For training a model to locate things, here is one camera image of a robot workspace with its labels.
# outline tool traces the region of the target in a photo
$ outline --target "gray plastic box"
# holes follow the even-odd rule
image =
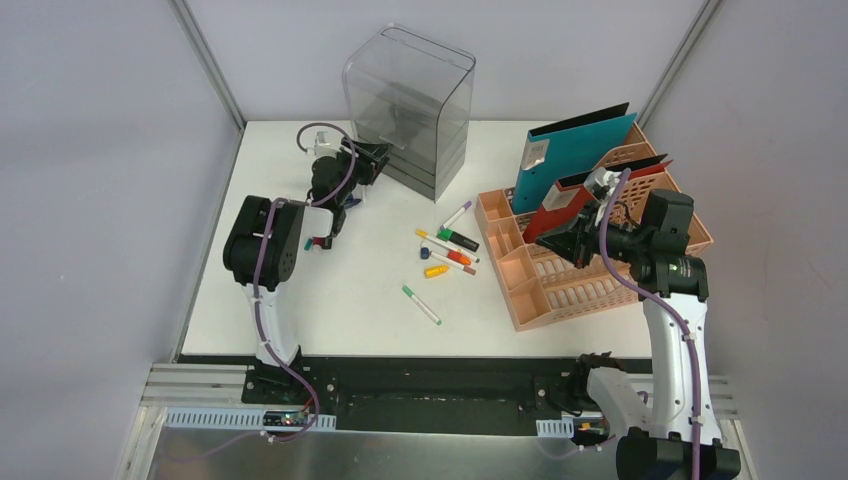
[[[390,24],[345,64],[356,138],[391,143],[383,173],[435,201],[465,162],[474,55]]]

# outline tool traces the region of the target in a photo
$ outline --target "folder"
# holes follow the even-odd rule
[[[554,182],[591,170],[611,149],[621,145],[636,119],[626,115],[629,103],[534,128],[527,133],[512,211],[534,212]]]
[[[659,173],[668,167],[671,160],[664,162],[666,154],[656,157],[622,163],[608,167],[611,172],[620,172],[625,168],[632,170],[630,180]],[[533,215],[533,220],[524,230],[524,242],[533,244],[536,237],[553,230],[568,222],[595,196],[584,186],[583,182],[592,172],[583,172],[557,180],[545,195],[539,210]]]

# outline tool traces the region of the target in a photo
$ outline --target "red binder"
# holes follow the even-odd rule
[[[671,163],[671,160],[663,162],[665,157],[665,154],[658,155],[644,160],[614,165],[607,170],[620,172],[625,168],[630,168],[633,171],[630,174],[630,180],[633,180],[665,170]],[[561,178],[551,186],[542,201],[542,206],[539,207],[539,210],[533,215],[530,225],[524,230],[525,243],[533,244],[537,236],[568,222],[580,212],[587,202],[595,198],[583,185],[591,173],[584,172]]]

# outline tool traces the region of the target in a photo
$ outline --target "white label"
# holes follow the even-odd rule
[[[546,138],[544,140],[539,140],[538,142],[531,142],[530,139],[527,139],[527,142],[524,144],[524,156],[521,158],[521,169],[529,170],[536,165],[543,163],[545,161],[545,155],[548,154],[548,145],[550,145],[551,140]]]
[[[570,188],[560,192],[556,184],[553,184],[551,185],[551,189],[548,190],[548,194],[545,195],[545,199],[542,200],[542,206],[549,212],[565,208],[572,200],[574,200],[574,197],[577,196],[577,192],[580,191],[580,188],[581,187]]]

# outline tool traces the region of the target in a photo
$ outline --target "yellow marker cap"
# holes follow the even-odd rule
[[[430,268],[424,269],[424,276],[427,277],[427,278],[438,277],[439,275],[447,272],[448,270],[450,270],[450,267],[447,266],[447,265],[439,265],[437,267],[430,267]]]

